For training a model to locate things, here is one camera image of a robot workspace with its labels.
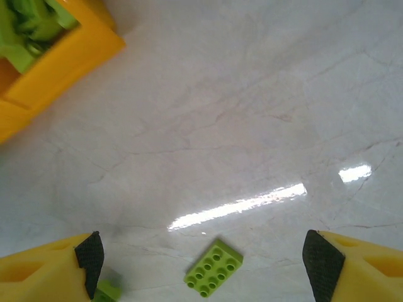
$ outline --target lego stud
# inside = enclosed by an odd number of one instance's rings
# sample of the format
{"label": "lego stud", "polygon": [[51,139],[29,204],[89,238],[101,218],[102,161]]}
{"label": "lego stud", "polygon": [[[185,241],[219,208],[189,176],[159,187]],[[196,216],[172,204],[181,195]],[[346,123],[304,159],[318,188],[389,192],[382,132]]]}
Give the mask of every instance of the lego stud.
{"label": "lego stud", "polygon": [[211,289],[215,289],[217,287],[218,283],[219,283],[219,281],[216,278],[211,277],[208,280],[208,287],[211,288]]}
{"label": "lego stud", "polygon": [[201,280],[201,279],[203,279],[203,277],[204,277],[204,270],[201,267],[199,267],[196,270],[196,278]]}
{"label": "lego stud", "polygon": [[235,270],[237,264],[234,259],[228,259],[227,261],[227,270],[232,272]]}
{"label": "lego stud", "polygon": [[197,280],[194,277],[189,277],[188,280],[186,281],[186,283],[189,288],[194,288],[197,283]]}
{"label": "lego stud", "polygon": [[220,261],[222,257],[222,250],[214,249],[213,251],[213,259],[214,261]]}
{"label": "lego stud", "polygon": [[217,278],[221,281],[225,280],[227,277],[227,271],[225,269],[219,269],[217,272]]}
{"label": "lego stud", "polygon": [[204,260],[204,269],[206,271],[209,271],[210,269],[212,269],[214,263],[210,258],[206,258],[206,260]]}
{"label": "lego stud", "polygon": [[210,290],[208,289],[207,286],[202,286],[200,288],[200,296],[202,296],[203,298],[206,298],[208,296],[209,292],[210,292]]}

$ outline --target marble floor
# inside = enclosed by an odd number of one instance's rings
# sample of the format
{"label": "marble floor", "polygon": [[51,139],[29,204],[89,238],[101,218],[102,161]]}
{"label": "marble floor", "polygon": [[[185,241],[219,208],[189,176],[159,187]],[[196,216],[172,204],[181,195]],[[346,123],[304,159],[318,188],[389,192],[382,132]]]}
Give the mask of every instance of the marble floor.
{"label": "marble floor", "polygon": [[0,256],[99,230],[122,301],[313,301],[308,229],[403,249],[401,0],[109,0],[128,47],[0,147]]}

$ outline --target black rubber pad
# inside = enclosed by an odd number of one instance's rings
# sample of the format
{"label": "black rubber pad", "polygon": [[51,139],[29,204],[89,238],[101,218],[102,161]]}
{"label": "black rubber pad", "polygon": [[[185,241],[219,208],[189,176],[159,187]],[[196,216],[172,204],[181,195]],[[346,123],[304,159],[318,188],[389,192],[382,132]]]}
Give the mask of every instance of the black rubber pad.
{"label": "black rubber pad", "polygon": [[94,299],[96,285],[104,260],[104,252],[99,232],[92,233],[75,249],[79,267],[86,271],[86,290],[90,299]]}
{"label": "black rubber pad", "polygon": [[302,259],[316,302],[330,302],[332,300],[345,258],[317,231],[308,231],[302,251]]}

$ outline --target yellow bin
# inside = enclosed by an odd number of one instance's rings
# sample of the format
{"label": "yellow bin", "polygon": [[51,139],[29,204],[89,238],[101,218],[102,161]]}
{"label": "yellow bin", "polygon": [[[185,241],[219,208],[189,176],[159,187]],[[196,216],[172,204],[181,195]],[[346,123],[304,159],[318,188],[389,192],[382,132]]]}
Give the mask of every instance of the yellow bin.
{"label": "yellow bin", "polygon": [[79,26],[25,74],[0,59],[0,143],[24,128],[73,83],[119,52],[125,42],[101,0],[57,0]]}

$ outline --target green block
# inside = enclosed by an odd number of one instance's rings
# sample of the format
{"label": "green block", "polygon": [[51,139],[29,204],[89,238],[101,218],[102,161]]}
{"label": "green block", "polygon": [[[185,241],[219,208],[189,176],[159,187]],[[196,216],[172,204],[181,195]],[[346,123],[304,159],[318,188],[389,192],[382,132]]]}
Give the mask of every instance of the green block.
{"label": "green block", "polygon": [[64,9],[56,0],[46,0],[47,4],[55,10],[58,24],[66,30],[72,30],[78,25],[78,21]]}
{"label": "green block", "polygon": [[116,302],[120,299],[122,290],[112,286],[108,280],[98,282],[93,302]]}
{"label": "green block", "polygon": [[14,0],[12,8],[20,17],[17,32],[32,40],[50,41],[63,30],[44,0]]}
{"label": "green block", "polygon": [[0,59],[5,57],[18,72],[24,73],[37,60],[41,49],[36,44],[29,45],[14,32],[15,21],[6,0],[0,0]]}
{"label": "green block", "polygon": [[207,298],[240,268],[243,260],[244,256],[217,239],[186,274],[184,282]]}

